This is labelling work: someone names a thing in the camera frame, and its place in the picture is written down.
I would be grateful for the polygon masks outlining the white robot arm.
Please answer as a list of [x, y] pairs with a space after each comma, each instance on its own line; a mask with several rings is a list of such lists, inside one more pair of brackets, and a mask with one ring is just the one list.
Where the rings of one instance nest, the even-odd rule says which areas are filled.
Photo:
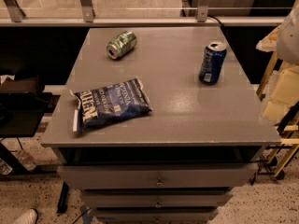
[[277, 53], [280, 60], [299, 64], [299, 6], [294, 7], [281, 24]]

